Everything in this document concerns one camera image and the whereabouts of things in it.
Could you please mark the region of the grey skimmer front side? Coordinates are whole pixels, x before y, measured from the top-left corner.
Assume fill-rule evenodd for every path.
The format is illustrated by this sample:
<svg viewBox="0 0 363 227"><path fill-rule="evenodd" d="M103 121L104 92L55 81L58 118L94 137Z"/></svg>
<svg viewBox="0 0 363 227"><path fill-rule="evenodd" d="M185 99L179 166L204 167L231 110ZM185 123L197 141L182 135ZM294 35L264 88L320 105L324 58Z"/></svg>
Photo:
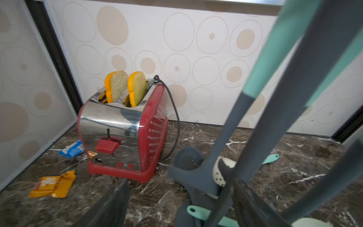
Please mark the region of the grey skimmer front side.
<svg viewBox="0 0 363 227"><path fill-rule="evenodd" d="M315 100L328 88L336 77L353 61L363 49L363 29L357 34L354 40L346 48L343 54L340 56L338 61L334 64L332 69L329 71L326 78L323 80L321 85L309 99L306 108L309 108Z"/></svg>

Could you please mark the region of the grey utensil rack stand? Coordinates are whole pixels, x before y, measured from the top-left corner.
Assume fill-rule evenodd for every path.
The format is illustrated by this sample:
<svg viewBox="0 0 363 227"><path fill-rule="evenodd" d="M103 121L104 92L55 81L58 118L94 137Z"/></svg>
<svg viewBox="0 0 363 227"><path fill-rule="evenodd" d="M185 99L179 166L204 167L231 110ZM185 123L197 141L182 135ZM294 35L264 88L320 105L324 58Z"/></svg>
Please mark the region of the grey utensil rack stand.
<svg viewBox="0 0 363 227"><path fill-rule="evenodd" d="M363 26L362 1L323 1L310 22L293 25L289 14L297 16L300 6L287 2L281 11L254 71L238 97L207 160L197 169L186 171L174 166L169 176L208 194L218 195L216 207L205 225L215 227L231 207L234 180L251 181L265 158L281 137L305 111L305 105L321 85L334 64L354 40ZM240 155L223 189L212 178L212 169L226 142L233 134L243 111L264 87L278 67L276 52L291 47L297 33L298 48L279 81L264 113Z"/></svg>

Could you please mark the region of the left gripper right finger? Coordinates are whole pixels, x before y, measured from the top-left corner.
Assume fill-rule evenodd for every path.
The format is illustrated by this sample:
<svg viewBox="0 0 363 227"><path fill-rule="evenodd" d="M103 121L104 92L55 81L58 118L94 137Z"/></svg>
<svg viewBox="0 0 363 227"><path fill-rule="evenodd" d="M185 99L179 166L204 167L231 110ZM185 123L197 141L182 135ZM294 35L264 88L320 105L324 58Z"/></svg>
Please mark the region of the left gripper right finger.
<svg viewBox="0 0 363 227"><path fill-rule="evenodd" d="M241 180L233 182L233 205L240 227L291 226Z"/></svg>

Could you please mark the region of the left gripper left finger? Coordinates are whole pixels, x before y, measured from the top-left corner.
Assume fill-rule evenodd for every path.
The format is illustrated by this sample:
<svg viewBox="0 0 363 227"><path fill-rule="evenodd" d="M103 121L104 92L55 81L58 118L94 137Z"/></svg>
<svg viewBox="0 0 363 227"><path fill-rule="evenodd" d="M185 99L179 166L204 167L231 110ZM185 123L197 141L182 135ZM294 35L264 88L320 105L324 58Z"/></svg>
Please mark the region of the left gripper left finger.
<svg viewBox="0 0 363 227"><path fill-rule="evenodd" d="M130 200L128 179L120 179L74 227L122 227Z"/></svg>

